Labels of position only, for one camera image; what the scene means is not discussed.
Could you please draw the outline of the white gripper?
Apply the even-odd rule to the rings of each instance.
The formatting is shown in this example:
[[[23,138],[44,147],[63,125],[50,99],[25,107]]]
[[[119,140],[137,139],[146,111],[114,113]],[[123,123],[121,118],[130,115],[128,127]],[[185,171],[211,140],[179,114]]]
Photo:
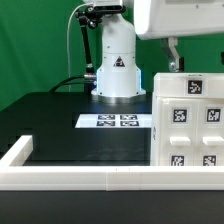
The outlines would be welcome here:
[[[224,32],[224,0],[134,0],[134,27],[142,40],[163,38],[169,71],[183,72],[176,37]]]

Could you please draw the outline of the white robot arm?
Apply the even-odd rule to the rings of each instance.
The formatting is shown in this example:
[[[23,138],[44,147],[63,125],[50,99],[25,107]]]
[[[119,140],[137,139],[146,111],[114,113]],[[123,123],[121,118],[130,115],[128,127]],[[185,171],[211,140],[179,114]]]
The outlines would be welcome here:
[[[102,64],[92,97],[129,103],[145,97],[136,40],[159,39],[169,70],[183,69],[178,39],[224,32],[224,0],[83,0],[91,24],[102,24]]]

